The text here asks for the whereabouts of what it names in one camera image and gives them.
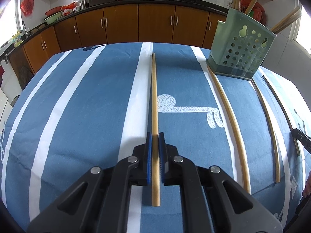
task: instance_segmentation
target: metal screw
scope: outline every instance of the metal screw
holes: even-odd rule
[[[137,160],[138,160],[138,158],[135,157],[135,156],[129,156],[129,157],[128,157],[128,161],[129,161],[130,163],[135,163],[135,162],[137,162]]]
[[[218,166],[211,166],[211,172],[220,173],[220,168]]]
[[[177,163],[181,163],[183,161],[183,157],[182,156],[174,156],[174,161]]]
[[[92,174],[98,174],[100,173],[100,168],[98,166],[95,166],[91,169]]]

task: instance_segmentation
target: striped tablecloth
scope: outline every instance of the striped tablecloth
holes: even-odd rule
[[[151,54],[156,53],[159,131],[196,165],[218,165],[242,185],[232,128],[198,47],[121,43],[54,55],[15,104],[1,137],[2,200],[18,224],[29,222],[92,166],[114,166],[151,129]],[[311,134],[311,113],[294,84],[259,68],[254,76],[272,110],[281,182],[275,183],[272,139],[258,96],[246,80],[217,76],[245,144],[251,193],[283,226],[293,217],[310,171],[286,118],[263,80],[276,88],[294,128]],[[128,232],[182,232],[179,188],[132,188]]]

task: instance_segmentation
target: black countertop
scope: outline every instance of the black countertop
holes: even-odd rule
[[[204,11],[210,11],[210,12],[215,12],[218,13],[220,15],[224,15],[226,16],[228,13],[228,9],[224,8],[222,6],[216,5],[214,3],[210,3],[210,2],[206,2],[203,0],[196,0],[196,1],[188,1],[188,0],[122,0],[122,1],[115,1],[115,2],[109,2],[109,3],[104,3],[104,4],[99,4],[96,6],[92,6],[77,12],[74,12],[68,16],[62,17],[59,20],[56,20],[54,23],[49,24],[47,26],[45,26],[44,28],[38,30],[36,33],[32,34],[31,36],[29,36],[28,38],[26,38],[18,47],[24,45],[25,43],[27,43],[29,40],[31,40],[33,37],[37,36],[38,34],[40,34],[42,31],[46,30],[47,28],[49,28],[50,26],[53,26],[63,20],[66,20],[70,17],[74,17],[76,15],[88,12],[88,11],[92,11],[92,10],[98,10],[98,9],[102,9],[105,7],[111,7],[111,6],[117,6],[117,5],[123,5],[123,4],[135,4],[135,3],[158,3],[158,4],[171,4],[171,5],[178,5],[178,6],[184,6],[184,7],[191,7],[191,8],[195,8],[195,9],[200,9],[200,10],[204,10]],[[0,56],[0,61],[3,59],[3,56],[5,55],[10,55],[10,53],[13,51],[9,51],[6,52],[4,51],[4,53]]]

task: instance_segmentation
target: hand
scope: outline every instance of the hand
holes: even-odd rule
[[[305,187],[304,191],[302,192],[302,196],[304,198],[306,198],[310,194],[311,194],[311,171],[309,172],[309,177],[308,177],[308,180],[306,182],[306,187]]]

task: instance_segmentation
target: green object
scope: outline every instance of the green object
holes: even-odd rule
[[[51,24],[51,23],[55,22],[56,19],[59,18],[59,17],[61,17],[61,16],[62,16],[62,11],[57,12],[57,13],[55,13],[54,15],[49,16],[49,17],[47,17],[47,18],[44,19],[44,20],[47,22],[47,24]]]
[[[250,80],[264,60],[276,35],[244,13],[229,9],[218,21],[206,63],[215,74]]]

